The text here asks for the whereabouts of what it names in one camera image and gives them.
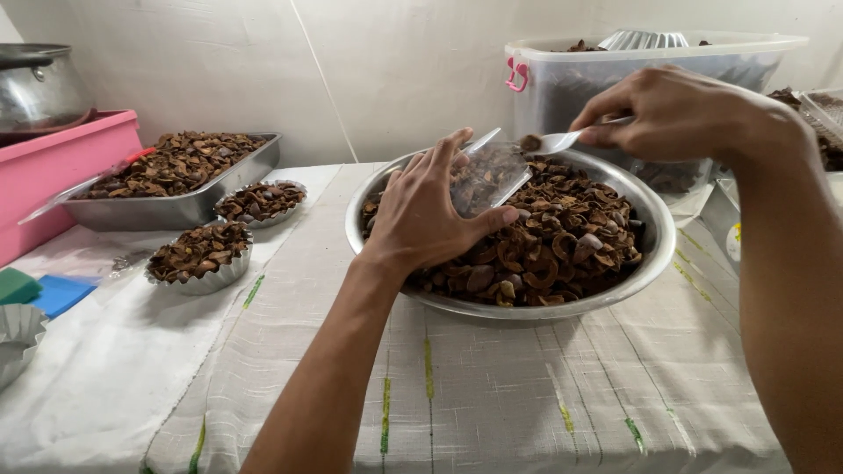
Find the pink latch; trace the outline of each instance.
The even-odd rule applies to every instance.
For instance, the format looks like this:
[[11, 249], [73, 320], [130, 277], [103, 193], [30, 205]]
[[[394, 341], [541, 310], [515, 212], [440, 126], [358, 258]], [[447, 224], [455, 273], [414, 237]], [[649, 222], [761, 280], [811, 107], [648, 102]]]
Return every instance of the pink latch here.
[[[515, 92], [521, 92], [527, 87], [527, 65], [523, 62], [520, 62], [517, 66], [513, 67], [515, 63], [515, 58], [510, 57], [507, 59], [507, 66], [512, 69], [512, 72], [509, 73], [509, 80], [505, 83], [509, 86], [510, 89], [514, 90]], [[515, 85], [513, 79], [515, 79], [515, 73], [518, 73], [519, 76], [524, 78], [524, 81], [521, 83], [520, 86]]]

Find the hand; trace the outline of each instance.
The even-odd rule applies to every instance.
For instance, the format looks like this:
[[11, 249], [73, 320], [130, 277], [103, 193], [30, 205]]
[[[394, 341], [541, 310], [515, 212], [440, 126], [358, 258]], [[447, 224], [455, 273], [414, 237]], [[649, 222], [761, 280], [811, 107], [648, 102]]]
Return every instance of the hand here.
[[372, 235], [358, 258], [385, 263], [406, 276], [465, 253], [485, 235], [518, 219], [512, 206], [488, 209], [470, 219], [454, 210], [451, 161], [472, 134], [463, 128], [440, 139], [389, 177]]
[[[636, 120], [628, 126], [592, 125], [629, 112]], [[571, 124], [584, 127], [579, 141], [587, 145], [649, 161], [711, 157], [734, 169], [747, 161], [769, 165], [768, 157], [788, 155], [783, 148], [816, 146], [788, 106], [676, 66], [642, 69], [593, 97]]]

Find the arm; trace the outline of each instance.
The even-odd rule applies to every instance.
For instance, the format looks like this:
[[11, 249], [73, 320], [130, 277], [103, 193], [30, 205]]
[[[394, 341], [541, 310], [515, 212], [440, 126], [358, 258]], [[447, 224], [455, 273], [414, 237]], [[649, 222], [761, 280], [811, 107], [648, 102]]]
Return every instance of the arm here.
[[325, 322], [270, 411], [241, 474], [348, 472], [384, 326], [406, 277], [450, 260], [518, 218], [504, 206], [463, 219], [448, 191], [463, 129], [389, 178], [366, 247], [348, 267]]
[[741, 201], [741, 333], [761, 405], [794, 472], [843, 472], [843, 224], [813, 130], [774, 100], [676, 68], [633, 74], [573, 129], [642, 159], [711, 156]]

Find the metal pot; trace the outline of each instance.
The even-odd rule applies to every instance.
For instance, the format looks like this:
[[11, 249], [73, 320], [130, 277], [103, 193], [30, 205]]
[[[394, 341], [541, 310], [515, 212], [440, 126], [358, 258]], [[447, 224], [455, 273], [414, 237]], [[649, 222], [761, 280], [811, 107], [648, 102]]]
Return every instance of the metal pot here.
[[[366, 198], [373, 192], [382, 191], [389, 175], [395, 170], [403, 170], [414, 154], [407, 154], [389, 162], [369, 176], [352, 195], [346, 209], [346, 238], [355, 254], [360, 253], [363, 248], [360, 210]], [[635, 206], [636, 218], [645, 224], [642, 248], [638, 249], [643, 254], [643, 258], [641, 265], [629, 278], [600, 294], [553, 306], [502, 308], [491, 304], [445, 298], [412, 288], [403, 288], [401, 292], [432, 308], [461, 315], [501, 320], [554, 320], [601, 310], [631, 297], [652, 283], [670, 263], [676, 246], [676, 227], [667, 205], [632, 173], [602, 159], [571, 149], [551, 156], [555, 162], [569, 164], [575, 170], [586, 170], [589, 178], [612, 186], [619, 195], [626, 196], [626, 199]]]
[[96, 114], [70, 46], [0, 44], [0, 146], [60, 132]]

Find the pink plastic basket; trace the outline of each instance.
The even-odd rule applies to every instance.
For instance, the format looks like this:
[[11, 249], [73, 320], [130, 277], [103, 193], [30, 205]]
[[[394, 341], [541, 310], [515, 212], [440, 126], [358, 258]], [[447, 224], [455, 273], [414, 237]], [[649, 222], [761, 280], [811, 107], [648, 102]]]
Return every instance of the pink plastic basket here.
[[84, 125], [0, 148], [0, 266], [75, 224], [61, 206], [20, 219], [141, 149], [134, 110], [101, 111]]

